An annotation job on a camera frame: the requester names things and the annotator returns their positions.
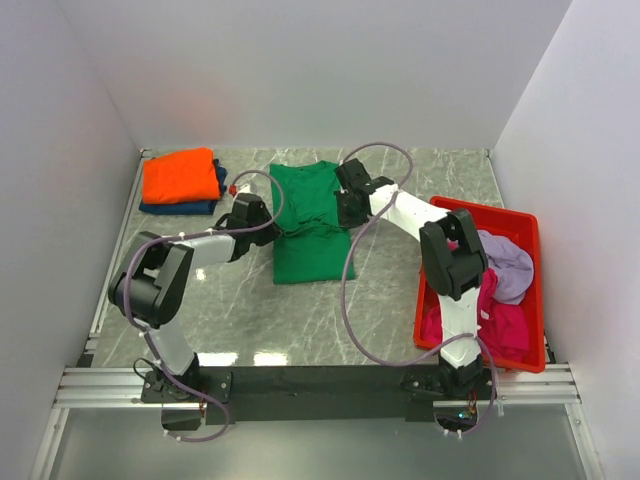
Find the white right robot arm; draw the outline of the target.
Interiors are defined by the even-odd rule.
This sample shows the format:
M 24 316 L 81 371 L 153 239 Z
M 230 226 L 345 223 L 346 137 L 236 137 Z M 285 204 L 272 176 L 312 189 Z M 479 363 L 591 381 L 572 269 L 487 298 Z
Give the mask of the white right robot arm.
M 483 372 L 478 335 L 478 299 L 488 260 L 470 212 L 436 207 L 391 179 L 372 178 L 357 159 L 336 168 L 338 218 L 345 228 L 376 218 L 420 244 L 422 272 L 437 294 L 443 346 L 436 389 L 452 399 L 472 390 Z

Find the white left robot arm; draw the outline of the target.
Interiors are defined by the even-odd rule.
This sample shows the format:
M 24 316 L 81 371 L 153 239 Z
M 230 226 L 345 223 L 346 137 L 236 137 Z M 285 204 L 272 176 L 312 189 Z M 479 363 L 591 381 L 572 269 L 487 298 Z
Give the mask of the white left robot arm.
M 110 281 L 108 299 L 148 335 L 154 356 L 169 372 L 164 389 L 176 401 L 193 399 L 200 388 L 199 359 L 177 319 L 190 276 L 198 268 L 234 262 L 280 234 L 260 196 L 238 193 L 231 211 L 202 237 L 161 241 L 147 231 L 134 237 Z

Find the green t shirt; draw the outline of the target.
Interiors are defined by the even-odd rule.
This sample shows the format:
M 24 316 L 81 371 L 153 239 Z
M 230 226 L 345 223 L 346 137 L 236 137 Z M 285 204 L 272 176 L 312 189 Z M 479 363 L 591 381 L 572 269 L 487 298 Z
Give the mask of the green t shirt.
M 339 281 L 343 273 L 349 280 L 356 278 L 354 266 L 344 266 L 351 237 L 338 222 L 336 168 L 327 161 L 269 166 L 279 182 L 272 187 L 272 200 L 281 212 L 276 225 L 282 230 L 273 244 L 274 284 Z

